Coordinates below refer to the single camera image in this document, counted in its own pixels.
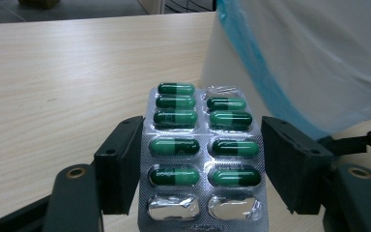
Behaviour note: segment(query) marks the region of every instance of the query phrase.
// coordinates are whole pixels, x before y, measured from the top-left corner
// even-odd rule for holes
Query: table surface
[[[124,119],[144,115],[161,81],[199,84],[213,13],[0,24],[0,217],[50,194],[56,174],[93,154]],[[337,136],[363,135],[371,121]],[[371,168],[365,154],[351,160]],[[267,181],[270,231],[323,231],[291,216]],[[105,216],[105,231],[138,231]]]

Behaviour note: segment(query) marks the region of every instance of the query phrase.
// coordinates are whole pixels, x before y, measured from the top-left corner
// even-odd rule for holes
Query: plastic bag
[[[217,16],[271,115],[313,138],[371,119],[371,1],[218,0]],[[212,64],[203,84],[244,78],[211,83]]]

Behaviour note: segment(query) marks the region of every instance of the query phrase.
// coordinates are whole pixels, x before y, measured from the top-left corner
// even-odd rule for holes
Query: green capsule
[[[152,171],[150,180],[157,186],[193,186],[200,175],[194,168],[161,168]]]
[[[156,156],[193,156],[200,144],[189,138],[157,138],[150,142],[150,150]]]
[[[156,106],[158,108],[192,109],[195,106],[195,99],[192,96],[160,95],[156,99]]]
[[[261,175],[254,169],[217,170],[213,174],[215,186],[253,187],[261,182]]]
[[[258,154],[259,147],[254,141],[216,140],[213,152],[217,156],[242,156],[252,158]]]
[[[245,111],[214,111],[210,114],[211,125],[217,129],[246,130],[252,116]]]
[[[191,96],[195,88],[191,83],[160,83],[157,90],[159,94]]]
[[[194,110],[161,109],[155,113],[154,121],[158,128],[189,129],[197,122]]]
[[[241,98],[209,98],[207,107],[210,111],[214,110],[244,110],[246,102]]]

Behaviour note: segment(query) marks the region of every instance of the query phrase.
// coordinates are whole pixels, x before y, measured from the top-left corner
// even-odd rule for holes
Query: floor
[[[166,0],[165,14],[213,10],[213,0]],[[0,23],[146,15],[137,0],[60,0],[50,10],[0,0]]]

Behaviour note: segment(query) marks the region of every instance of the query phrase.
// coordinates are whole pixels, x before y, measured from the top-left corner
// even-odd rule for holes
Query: blister pack
[[[235,87],[160,83],[144,121],[140,231],[267,231],[262,135]]]

